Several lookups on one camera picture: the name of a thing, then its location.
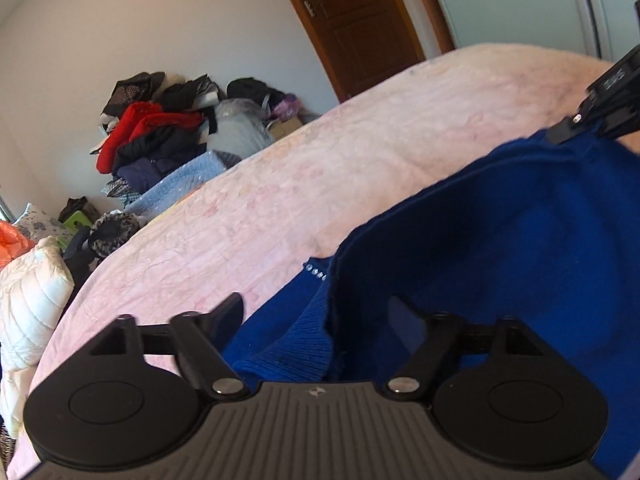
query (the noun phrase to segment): wardrobe door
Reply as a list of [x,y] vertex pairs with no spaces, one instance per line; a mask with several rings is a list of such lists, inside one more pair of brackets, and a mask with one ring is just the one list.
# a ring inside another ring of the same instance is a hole
[[588,0],[440,0],[457,46],[529,43],[595,56]]
[[640,43],[637,0],[591,0],[602,57],[617,61]]

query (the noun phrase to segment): pillow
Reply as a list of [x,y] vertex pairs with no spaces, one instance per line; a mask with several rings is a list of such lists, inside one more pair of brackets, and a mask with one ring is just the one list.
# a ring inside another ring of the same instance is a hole
[[31,380],[74,281],[54,237],[0,271],[0,415],[17,438]]
[[14,222],[14,226],[29,240],[37,242],[48,236],[55,236],[63,247],[66,247],[76,234],[73,229],[62,225],[58,220],[31,203],[27,204],[27,209]]

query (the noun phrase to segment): metal screw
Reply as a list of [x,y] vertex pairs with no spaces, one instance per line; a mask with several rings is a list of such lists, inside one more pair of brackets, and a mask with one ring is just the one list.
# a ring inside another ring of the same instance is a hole
[[420,383],[412,377],[394,377],[386,386],[396,394],[412,394],[420,388]]
[[244,383],[240,379],[225,377],[224,379],[218,379],[211,387],[217,394],[233,395],[242,391]]

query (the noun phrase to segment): pink bedspread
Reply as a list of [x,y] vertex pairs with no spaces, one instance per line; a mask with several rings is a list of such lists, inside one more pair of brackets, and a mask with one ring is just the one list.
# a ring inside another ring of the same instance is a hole
[[[333,254],[356,226],[574,111],[607,67],[530,46],[481,45],[412,67],[331,110],[107,258],[60,322],[32,388],[120,313],[161,323],[238,291],[250,316],[309,256]],[[23,435],[9,478],[36,463]]]

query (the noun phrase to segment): door handle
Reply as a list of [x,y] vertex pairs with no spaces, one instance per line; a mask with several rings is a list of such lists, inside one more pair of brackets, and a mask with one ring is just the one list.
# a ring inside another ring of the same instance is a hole
[[305,0],[305,7],[309,15],[314,18],[316,16],[316,10],[314,9],[313,2],[311,0]]

